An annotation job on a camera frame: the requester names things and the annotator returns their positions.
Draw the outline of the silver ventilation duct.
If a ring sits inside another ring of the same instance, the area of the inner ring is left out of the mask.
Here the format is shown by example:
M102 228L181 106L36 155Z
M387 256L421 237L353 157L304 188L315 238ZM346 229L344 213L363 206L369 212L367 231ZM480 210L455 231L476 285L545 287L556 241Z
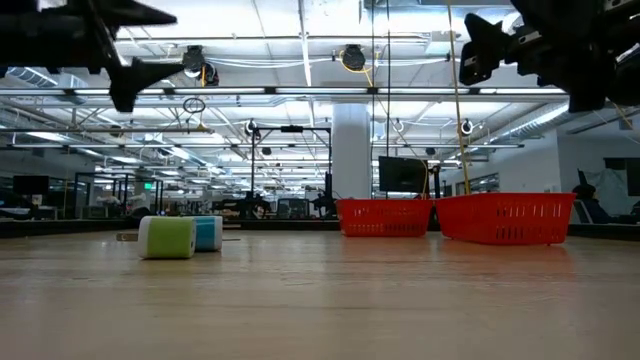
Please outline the silver ventilation duct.
M574 116L569 112L568 101L546 104L497 130L485 141L485 144L493 145L510 139L526 139L573 118Z

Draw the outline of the black metal station frame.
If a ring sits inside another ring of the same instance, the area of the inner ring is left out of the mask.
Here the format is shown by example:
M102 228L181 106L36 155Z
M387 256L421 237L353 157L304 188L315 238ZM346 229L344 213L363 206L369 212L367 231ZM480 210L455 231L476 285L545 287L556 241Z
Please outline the black metal station frame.
M322 219L311 203L332 174L332 130L328 127L259 126L250 138L246 216L255 220Z

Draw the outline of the teal white wall charger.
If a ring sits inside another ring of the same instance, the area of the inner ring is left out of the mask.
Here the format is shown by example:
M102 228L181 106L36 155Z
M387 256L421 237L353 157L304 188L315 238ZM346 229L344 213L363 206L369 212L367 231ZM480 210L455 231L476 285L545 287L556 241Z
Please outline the teal white wall charger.
M222 216L197 216L196 222L196 252L221 252L223 246Z

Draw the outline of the long LED light bar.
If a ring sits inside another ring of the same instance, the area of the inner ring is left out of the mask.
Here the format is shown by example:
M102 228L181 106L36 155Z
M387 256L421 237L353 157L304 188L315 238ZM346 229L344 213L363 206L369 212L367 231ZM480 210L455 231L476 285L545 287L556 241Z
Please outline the long LED light bar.
M459 88L460 95L565 95L556 88ZM0 88L0 96L104 96L106 88ZM148 88L139 95L454 95L454 88L444 87L187 87Z

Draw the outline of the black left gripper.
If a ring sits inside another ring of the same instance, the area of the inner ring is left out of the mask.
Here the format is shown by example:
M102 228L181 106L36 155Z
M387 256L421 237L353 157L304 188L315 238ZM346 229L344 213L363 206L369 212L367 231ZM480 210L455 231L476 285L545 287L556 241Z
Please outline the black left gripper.
M118 65L114 47L118 26L170 25L174 15L137 0L67 0L44 9L39 3L0 0L0 75L12 67L43 67L52 74L71 67L106 70L115 109L131 113L139 92L184 69L137 58Z

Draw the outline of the black stand pole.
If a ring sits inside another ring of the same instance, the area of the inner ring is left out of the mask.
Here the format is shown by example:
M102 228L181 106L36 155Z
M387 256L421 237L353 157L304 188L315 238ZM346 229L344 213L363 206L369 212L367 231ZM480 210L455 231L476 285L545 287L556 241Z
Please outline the black stand pole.
M430 210L429 226L428 226L428 228L431 231L435 231L439 228L436 201L441 198L440 170L441 170L440 165L434 165L429 170L430 174L433 177L433 192L434 192L434 194L431 196L432 207Z

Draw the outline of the white building column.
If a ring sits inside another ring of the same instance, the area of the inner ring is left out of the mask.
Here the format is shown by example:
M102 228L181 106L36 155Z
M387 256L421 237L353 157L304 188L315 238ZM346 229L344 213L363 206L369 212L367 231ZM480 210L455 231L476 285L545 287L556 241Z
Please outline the white building column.
M370 117L363 103L336 103L332 122L332 187L341 198L371 197Z

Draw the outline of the red slotted plastic basket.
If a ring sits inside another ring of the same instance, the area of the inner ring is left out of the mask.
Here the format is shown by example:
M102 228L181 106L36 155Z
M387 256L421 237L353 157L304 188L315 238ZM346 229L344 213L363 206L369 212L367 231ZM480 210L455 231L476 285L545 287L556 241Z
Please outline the red slotted plastic basket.
M432 200L342 199L336 202L341 232L348 237L422 237Z
M485 245L551 245L565 241L573 193L481 193L438 199L444 236Z

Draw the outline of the small black monitor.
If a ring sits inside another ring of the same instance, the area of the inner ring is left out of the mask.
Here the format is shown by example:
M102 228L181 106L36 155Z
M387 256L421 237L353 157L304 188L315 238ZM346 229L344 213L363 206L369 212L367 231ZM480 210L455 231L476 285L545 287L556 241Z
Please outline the small black monitor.
M20 195L46 195L49 181L49 176L16 175L13 177L13 192Z

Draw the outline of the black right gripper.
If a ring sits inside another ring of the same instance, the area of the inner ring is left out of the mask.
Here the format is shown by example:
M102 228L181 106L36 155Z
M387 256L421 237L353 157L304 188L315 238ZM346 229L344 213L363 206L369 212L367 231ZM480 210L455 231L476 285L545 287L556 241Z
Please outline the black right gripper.
M606 101L640 105L640 0L510 0L524 26L509 60L521 75L569 95L569 111L599 110ZM460 56L466 86L488 80L505 58L511 36L469 13L470 41Z

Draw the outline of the green white wall charger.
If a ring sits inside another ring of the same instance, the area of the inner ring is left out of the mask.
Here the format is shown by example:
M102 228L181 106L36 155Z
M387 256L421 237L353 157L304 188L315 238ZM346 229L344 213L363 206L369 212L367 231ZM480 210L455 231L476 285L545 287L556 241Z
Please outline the green white wall charger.
M116 234L120 242L135 242L142 259L189 259L196 245L196 221L191 217L145 216L136 231Z

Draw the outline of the person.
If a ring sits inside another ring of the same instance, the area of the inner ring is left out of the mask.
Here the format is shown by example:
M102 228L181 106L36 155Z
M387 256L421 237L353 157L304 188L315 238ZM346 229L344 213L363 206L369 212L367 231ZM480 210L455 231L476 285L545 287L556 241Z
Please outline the person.
M589 184L580 184L573 188L576 199L581 201L594 224L609 224L616 221L600 205L596 198L596 188Z

